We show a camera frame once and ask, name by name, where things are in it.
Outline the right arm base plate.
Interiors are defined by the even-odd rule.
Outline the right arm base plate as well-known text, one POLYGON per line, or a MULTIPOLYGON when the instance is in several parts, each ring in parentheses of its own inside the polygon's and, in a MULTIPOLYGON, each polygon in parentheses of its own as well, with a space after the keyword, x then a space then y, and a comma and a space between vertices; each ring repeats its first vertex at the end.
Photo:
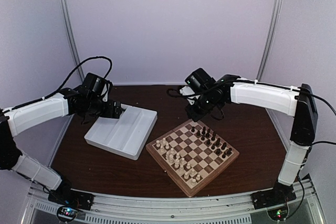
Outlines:
POLYGON ((254 209, 268 208, 276 205, 285 204, 288 201, 295 200, 297 198, 295 192, 284 189, 272 188, 269 190, 258 191, 251 194, 254 209))

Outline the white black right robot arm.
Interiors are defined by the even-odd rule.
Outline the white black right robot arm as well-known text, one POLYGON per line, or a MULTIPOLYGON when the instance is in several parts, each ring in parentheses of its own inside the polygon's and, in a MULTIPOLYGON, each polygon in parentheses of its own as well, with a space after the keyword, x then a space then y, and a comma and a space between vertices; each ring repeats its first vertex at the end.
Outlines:
POLYGON ((293 118, 286 157, 274 188, 269 192, 269 199, 274 204, 287 198, 316 137, 318 112, 311 86, 305 83, 299 87, 281 86, 233 74, 215 80, 203 68, 193 71, 185 79, 185 83, 178 92, 189 102, 185 110, 195 122, 214 108, 222 109, 228 103, 264 108, 280 136, 283 132, 275 113, 293 118))

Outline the white plastic sorting tray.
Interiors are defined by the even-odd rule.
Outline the white plastic sorting tray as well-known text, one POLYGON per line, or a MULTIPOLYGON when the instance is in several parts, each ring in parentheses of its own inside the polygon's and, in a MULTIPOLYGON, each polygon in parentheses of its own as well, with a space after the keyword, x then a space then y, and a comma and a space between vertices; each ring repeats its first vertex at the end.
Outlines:
POLYGON ((88 144, 137 160, 157 121, 157 112, 123 104, 119 119, 98 118, 85 135, 88 144))

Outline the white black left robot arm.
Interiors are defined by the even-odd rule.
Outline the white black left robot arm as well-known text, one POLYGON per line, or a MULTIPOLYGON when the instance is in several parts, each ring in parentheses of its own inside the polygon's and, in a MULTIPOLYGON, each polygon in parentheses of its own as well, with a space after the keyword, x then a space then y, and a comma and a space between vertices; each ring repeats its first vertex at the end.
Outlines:
POLYGON ((71 205, 76 197, 70 182, 20 150, 14 138, 35 127, 75 114, 82 118, 90 115, 119 119, 124 109, 120 102, 108 98, 111 89, 111 81, 89 73, 75 88, 59 88, 35 101, 1 110, 1 169, 12 170, 41 184, 64 205, 71 205))

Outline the wooden chess board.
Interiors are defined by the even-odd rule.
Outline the wooden chess board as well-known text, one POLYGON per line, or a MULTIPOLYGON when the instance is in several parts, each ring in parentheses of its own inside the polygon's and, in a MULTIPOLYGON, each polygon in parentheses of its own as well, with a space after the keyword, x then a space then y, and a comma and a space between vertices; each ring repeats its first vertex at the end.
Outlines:
POLYGON ((239 156, 202 121, 188 120, 146 145, 146 150, 188 197, 195 196, 239 156))

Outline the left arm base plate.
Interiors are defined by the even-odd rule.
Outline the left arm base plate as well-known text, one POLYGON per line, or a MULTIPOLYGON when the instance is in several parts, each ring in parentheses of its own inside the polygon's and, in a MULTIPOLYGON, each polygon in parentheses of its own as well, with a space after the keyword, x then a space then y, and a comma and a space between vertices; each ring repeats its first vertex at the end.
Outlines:
POLYGON ((93 204, 94 195, 72 189, 66 192, 51 190, 48 195, 48 200, 73 209, 90 210, 93 204))

